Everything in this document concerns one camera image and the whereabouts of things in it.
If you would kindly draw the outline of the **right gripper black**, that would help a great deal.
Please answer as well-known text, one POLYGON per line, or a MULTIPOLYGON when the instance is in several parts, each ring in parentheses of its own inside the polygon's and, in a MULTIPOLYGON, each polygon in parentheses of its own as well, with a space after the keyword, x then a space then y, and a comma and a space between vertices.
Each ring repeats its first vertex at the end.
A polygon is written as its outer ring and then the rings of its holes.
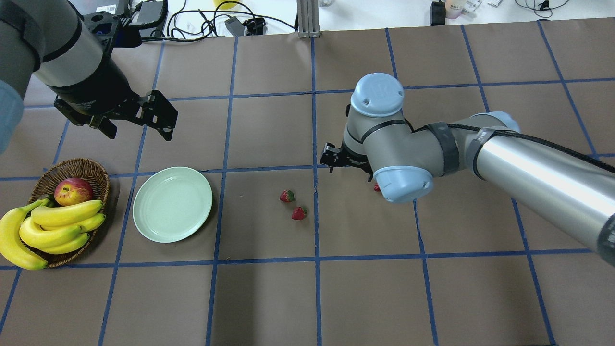
POLYGON ((367 155, 358 154, 347 147, 343 142, 340 147, 326 143, 321 151, 320 165, 327 166, 329 173, 337 167, 357 167, 368 175, 367 182, 371 183, 374 174, 367 155))

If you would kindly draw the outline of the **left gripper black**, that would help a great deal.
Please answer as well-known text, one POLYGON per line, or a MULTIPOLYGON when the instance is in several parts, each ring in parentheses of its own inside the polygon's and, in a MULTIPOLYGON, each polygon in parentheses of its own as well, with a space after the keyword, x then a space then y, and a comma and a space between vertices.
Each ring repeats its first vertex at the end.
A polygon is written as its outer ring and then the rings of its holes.
POLYGON ((142 97, 133 92, 112 60, 120 23, 109 12, 79 19, 69 41, 46 56, 46 86, 74 111, 90 117, 89 127, 109 139, 117 134, 111 120, 127 120, 156 129, 165 141, 171 141, 177 109, 158 90, 142 97))

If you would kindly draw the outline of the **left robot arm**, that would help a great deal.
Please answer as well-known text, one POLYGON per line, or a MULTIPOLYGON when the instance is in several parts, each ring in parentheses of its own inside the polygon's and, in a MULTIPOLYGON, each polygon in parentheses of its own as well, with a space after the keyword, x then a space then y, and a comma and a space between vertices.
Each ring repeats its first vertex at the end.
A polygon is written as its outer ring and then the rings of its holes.
POLYGON ((158 90, 139 96, 114 63, 114 48, 141 45, 141 29, 165 20, 133 24, 109 12, 81 14, 68 0, 3 0, 1 8, 0 147, 6 151, 24 114, 32 76, 56 94, 53 105, 72 124, 88 125, 114 139, 116 120, 151 127, 167 141, 178 111, 158 90))

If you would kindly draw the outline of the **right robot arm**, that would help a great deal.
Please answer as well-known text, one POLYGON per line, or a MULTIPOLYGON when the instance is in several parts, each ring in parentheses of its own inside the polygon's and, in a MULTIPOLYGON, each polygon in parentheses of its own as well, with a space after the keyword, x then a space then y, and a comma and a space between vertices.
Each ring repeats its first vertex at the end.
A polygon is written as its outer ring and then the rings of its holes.
POLYGON ((613 166, 523 134, 503 111, 415 129, 402 115, 404 98, 390 74, 362 77, 345 110, 341 146, 327 143, 320 164, 363 170, 393 203, 421 198, 435 178, 468 170, 614 264, 613 166))

